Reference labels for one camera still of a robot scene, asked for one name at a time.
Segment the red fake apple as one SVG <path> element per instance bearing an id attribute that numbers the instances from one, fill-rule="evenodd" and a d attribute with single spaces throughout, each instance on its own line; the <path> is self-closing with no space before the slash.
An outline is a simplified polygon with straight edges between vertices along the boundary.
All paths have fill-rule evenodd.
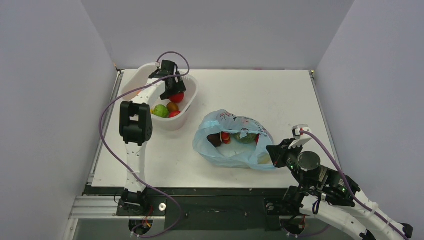
<path id="1" fill-rule="evenodd" d="M 183 92 L 177 93 L 169 97 L 169 100 L 173 103 L 179 104 L 184 100 L 185 94 Z"/>

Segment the small red fake fruit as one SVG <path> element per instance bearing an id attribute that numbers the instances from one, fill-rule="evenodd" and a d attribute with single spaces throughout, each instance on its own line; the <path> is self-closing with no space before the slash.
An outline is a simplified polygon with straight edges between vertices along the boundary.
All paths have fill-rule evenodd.
<path id="1" fill-rule="evenodd" d="M 174 118 L 176 116 L 178 116 L 181 112 L 179 110 L 176 111 L 172 111 L 169 113 L 168 118 Z"/>

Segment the light blue plastic bag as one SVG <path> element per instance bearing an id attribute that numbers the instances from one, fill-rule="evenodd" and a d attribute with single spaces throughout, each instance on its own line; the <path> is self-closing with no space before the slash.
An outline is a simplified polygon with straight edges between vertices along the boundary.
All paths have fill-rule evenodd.
<path id="1" fill-rule="evenodd" d="M 231 142 L 214 147 L 207 136 L 221 132 L 229 133 Z M 232 138 L 232 134 L 236 133 L 258 134 L 258 137 L 256 142 L 242 144 Z M 205 160 L 218 167 L 271 171 L 275 167 L 266 146 L 273 144 L 273 137 L 258 121 L 220 109 L 203 118 L 194 135 L 192 147 Z"/>

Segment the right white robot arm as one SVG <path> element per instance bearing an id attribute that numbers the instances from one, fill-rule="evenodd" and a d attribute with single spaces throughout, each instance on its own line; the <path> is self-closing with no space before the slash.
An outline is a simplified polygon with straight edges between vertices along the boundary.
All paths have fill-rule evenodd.
<path id="1" fill-rule="evenodd" d="M 290 186 L 282 207 L 308 215 L 355 240 L 410 240 L 414 228 L 396 222 L 343 173 L 334 157 L 315 136 L 299 135 L 266 147 L 277 168 L 287 168 L 298 186 Z"/>

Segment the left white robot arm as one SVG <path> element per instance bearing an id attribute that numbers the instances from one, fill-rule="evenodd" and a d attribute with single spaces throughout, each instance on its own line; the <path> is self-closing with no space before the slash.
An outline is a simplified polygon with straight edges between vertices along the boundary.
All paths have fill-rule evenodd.
<path id="1" fill-rule="evenodd" d="M 147 143 L 153 135 L 151 107 L 158 99 L 185 91 L 178 65 L 170 60 L 140 67 L 129 81 L 136 89 L 119 107 L 119 134 L 123 138 L 129 169 L 120 204 L 143 215 L 151 210 L 145 184 Z"/>

